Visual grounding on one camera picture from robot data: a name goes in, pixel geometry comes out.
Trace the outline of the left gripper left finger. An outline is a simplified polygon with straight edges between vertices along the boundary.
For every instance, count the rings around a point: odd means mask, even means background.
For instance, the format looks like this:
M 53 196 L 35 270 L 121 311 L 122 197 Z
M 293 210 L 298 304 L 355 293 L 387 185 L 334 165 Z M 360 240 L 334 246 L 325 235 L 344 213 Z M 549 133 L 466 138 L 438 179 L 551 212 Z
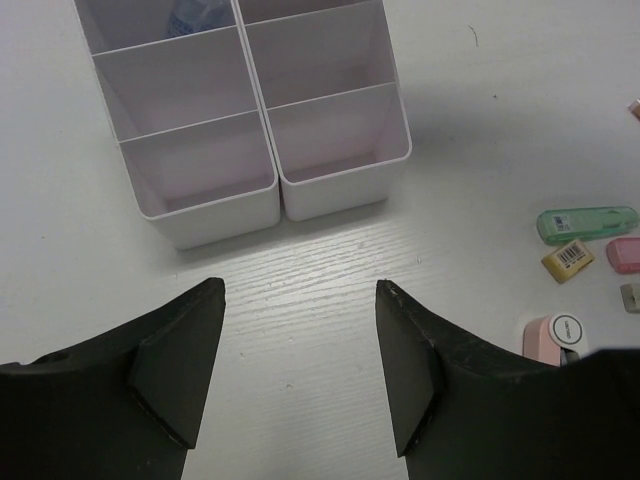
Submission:
M 5 479 L 178 479 L 196 446 L 225 315 L 209 278 L 32 363 L 1 368 Z

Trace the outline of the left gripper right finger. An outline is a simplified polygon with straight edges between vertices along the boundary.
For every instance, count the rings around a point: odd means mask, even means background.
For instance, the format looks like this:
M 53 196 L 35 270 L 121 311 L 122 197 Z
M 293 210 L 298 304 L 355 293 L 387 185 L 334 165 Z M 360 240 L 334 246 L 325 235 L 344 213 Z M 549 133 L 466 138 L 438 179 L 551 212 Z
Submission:
M 504 350 L 389 280 L 376 327 L 396 451 L 413 479 L 635 479 L 639 353 L 565 366 Z

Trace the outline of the blue cap marker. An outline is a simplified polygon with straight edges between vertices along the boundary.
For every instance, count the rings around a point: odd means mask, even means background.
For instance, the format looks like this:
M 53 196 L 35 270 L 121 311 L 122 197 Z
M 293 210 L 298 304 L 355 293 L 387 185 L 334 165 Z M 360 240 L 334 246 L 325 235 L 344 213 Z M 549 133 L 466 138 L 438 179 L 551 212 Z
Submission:
M 227 13 L 227 1 L 175 1 L 167 22 L 166 37 L 175 38 L 225 26 Z

